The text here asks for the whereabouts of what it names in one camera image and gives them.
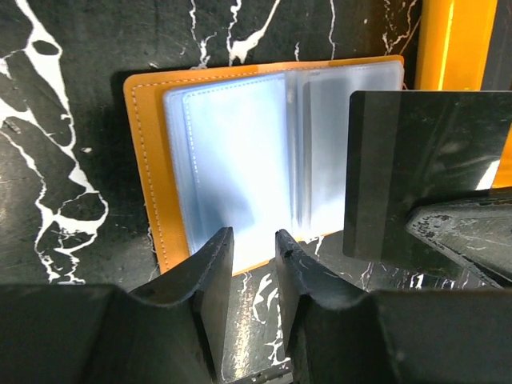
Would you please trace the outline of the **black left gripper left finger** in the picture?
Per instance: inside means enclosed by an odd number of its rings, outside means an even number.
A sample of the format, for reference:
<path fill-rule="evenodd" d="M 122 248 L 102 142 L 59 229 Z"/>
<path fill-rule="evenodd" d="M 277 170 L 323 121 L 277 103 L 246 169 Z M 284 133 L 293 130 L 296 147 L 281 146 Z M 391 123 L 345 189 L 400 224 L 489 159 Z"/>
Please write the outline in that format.
<path fill-rule="evenodd" d="M 115 285 L 4 285 L 4 383 L 216 383 L 234 233 L 126 291 Z"/>

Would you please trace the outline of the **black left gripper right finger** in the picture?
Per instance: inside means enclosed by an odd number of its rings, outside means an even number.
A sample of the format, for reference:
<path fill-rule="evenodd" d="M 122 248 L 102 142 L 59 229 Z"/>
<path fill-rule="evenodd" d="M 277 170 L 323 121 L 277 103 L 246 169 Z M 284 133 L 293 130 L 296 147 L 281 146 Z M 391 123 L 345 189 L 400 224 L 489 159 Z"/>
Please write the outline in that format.
<path fill-rule="evenodd" d="M 508 383 L 509 290 L 366 292 L 275 235 L 296 383 Z"/>

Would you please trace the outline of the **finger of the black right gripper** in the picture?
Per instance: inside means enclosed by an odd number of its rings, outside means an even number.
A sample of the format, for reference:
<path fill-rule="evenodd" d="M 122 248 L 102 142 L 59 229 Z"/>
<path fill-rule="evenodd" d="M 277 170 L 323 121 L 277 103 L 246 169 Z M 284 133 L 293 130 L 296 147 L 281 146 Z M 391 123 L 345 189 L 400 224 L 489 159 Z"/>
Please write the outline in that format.
<path fill-rule="evenodd" d="M 420 206 L 406 230 L 486 284 L 511 287 L 511 188 Z"/>

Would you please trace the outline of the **small yellow plastic bin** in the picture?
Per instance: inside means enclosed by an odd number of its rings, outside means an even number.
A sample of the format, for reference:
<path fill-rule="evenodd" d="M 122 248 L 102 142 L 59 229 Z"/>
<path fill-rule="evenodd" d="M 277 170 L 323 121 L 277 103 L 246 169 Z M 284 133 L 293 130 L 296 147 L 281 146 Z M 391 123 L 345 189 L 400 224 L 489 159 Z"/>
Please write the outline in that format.
<path fill-rule="evenodd" d="M 414 87 L 510 90 L 511 2 L 424 1 Z"/>

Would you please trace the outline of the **orange leather card holder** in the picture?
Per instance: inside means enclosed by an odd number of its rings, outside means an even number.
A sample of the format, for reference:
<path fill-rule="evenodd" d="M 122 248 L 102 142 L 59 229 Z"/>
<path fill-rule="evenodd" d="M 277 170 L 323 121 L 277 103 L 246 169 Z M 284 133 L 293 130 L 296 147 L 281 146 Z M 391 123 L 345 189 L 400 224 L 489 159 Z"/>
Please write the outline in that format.
<path fill-rule="evenodd" d="M 232 271 L 274 256 L 274 233 L 339 232 L 350 97 L 399 91 L 399 55 L 133 74 L 123 85 L 162 272 L 234 231 Z"/>

